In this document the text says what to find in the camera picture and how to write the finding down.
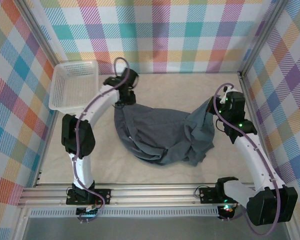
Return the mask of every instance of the colorful plaid pattern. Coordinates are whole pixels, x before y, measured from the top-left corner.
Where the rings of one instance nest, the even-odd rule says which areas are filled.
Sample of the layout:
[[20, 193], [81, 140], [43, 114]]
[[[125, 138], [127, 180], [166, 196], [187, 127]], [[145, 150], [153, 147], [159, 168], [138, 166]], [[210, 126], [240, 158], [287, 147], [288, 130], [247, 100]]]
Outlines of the colorful plaid pattern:
[[259, 40], [259, 37], [261, 35], [261, 33], [263, 32], [263, 29], [264, 29], [264, 26], [265, 24], [267, 23], [267, 21], [269, 20], [269, 18], [271, 17], [273, 11], [274, 11], [274, 8], [276, 6], [276, 4], [279, 2], [279, 0], [272, 0], [267, 11], [265, 12], [265, 15], [263, 16], [262, 18], [262, 21], [259, 25], [259, 27], [257, 28], [257, 31], [255, 32], [255, 35], [254, 37], [252, 38], [252, 41], [244, 55], [244, 58], [243, 58], [243, 61], [241, 63], [241, 66], [240, 66], [240, 71], [243, 70], [247, 60], [248, 60], [248, 57], [250, 56], [250, 53], [252, 51], [252, 49], [255, 47], [257, 41]]
[[34, 179], [52, 111], [53, 67], [13, 0], [0, 0], [0, 240]]
[[237, 72], [271, 2], [40, 0], [33, 13], [62, 61], [96, 59], [101, 74], [118, 56], [139, 73]]
[[246, 83], [272, 164], [298, 190], [300, 223], [300, 0], [289, 1]]

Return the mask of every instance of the white plastic basket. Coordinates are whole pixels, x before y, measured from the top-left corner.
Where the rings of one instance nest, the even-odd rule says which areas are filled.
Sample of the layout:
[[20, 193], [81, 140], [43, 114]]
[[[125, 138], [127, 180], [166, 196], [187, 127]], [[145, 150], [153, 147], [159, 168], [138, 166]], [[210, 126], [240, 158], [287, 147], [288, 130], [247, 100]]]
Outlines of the white plastic basket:
[[72, 61], [54, 67], [49, 96], [49, 108], [64, 114], [84, 108], [97, 94], [98, 63]]

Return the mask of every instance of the metal vent grate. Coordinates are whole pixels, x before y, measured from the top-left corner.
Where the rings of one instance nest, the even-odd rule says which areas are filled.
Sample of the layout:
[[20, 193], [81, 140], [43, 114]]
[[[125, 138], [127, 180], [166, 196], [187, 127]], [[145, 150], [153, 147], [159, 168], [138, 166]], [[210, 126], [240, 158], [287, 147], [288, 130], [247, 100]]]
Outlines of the metal vent grate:
[[[106, 207], [99, 217], [217, 217], [217, 206], [196, 207]], [[33, 208], [31, 218], [66, 218], [77, 217], [75, 207], [67, 208]]]
[[76, 209], [74, 207], [33, 208], [30, 214], [30, 218], [66, 218], [75, 216]]
[[218, 215], [217, 207], [129, 207], [104, 209], [103, 217], [186, 217]]

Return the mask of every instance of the metal bracket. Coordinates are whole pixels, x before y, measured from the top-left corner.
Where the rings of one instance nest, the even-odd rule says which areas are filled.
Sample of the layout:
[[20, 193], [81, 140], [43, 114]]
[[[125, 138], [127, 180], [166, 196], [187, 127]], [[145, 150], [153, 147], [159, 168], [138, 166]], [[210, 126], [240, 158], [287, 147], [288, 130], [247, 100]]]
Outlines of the metal bracket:
[[[94, 189], [94, 192], [97, 194], [100, 194], [104, 200], [105, 204], [110, 204], [111, 199], [111, 189]], [[86, 198], [83, 198], [82, 196], [75, 193], [73, 189], [69, 189], [67, 192], [67, 199], [65, 201], [66, 205], [89, 205]], [[100, 198], [96, 198], [96, 204], [101, 205], [102, 200]]]
[[199, 196], [201, 204], [236, 204], [237, 202], [232, 198], [225, 199], [224, 202], [218, 197], [215, 187], [201, 187], [199, 188]]

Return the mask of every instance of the gray cloth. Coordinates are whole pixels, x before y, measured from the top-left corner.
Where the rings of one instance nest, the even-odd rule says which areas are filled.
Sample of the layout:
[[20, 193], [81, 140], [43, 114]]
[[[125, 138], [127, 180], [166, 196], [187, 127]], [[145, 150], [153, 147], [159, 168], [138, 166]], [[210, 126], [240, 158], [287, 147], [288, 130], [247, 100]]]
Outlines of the gray cloth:
[[167, 165], [177, 161], [196, 166], [213, 148], [213, 115], [208, 101], [193, 113], [140, 104], [116, 106], [114, 124], [123, 145], [137, 158]]

